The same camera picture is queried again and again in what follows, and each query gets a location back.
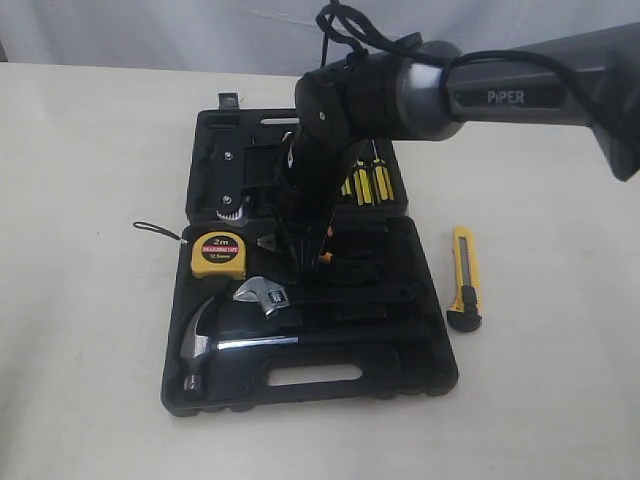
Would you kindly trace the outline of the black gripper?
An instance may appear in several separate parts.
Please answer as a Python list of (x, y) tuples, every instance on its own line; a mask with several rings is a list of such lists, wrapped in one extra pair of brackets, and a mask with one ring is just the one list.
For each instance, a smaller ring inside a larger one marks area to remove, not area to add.
[(275, 157), (272, 210), (298, 284), (317, 270), (339, 190), (364, 145), (363, 139), (329, 145), (305, 132), (282, 136)]

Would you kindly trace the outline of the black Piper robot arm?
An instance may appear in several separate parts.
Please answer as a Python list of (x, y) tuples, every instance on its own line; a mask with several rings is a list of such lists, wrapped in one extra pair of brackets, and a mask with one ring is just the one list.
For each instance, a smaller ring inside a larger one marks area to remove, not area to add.
[(444, 141), (468, 122), (582, 126), (613, 175), (639, 169), (639, 27), (463, 53), (410, 35), (304, 74), (275, 210), (300, 276), (319, 264), (340, 188), (371, 140)]

